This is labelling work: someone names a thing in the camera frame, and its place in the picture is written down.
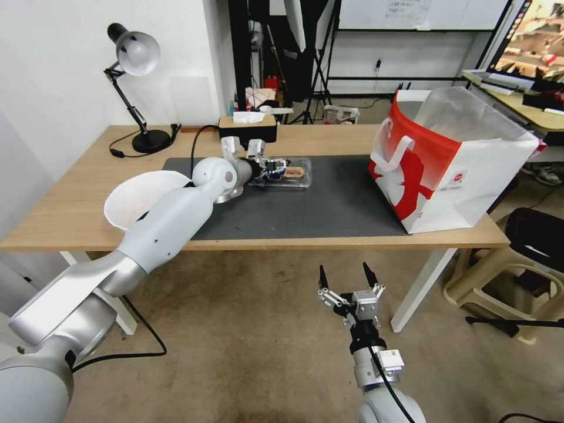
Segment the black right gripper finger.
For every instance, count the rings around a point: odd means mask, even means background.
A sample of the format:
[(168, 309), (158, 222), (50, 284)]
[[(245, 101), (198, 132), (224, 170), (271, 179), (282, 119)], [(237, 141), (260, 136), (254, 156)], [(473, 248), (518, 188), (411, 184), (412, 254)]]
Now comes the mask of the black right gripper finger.
[(350, 302), (329, 289), (327, 276), (323, 265), (319, 266), (318, 297), (333, 311), (348, 311)]
[(362, 267), (364, 270), (365, 277), (367, 279), (367, 283), (370, 287), (371, 293), (375, 298), (376, 302), (379, 302), (380, 298), (382, 297), (387, 287), (385, 284), (379, 283), (376, 274), (371, 270), (371, 268), (366, 262), (362, 263)]

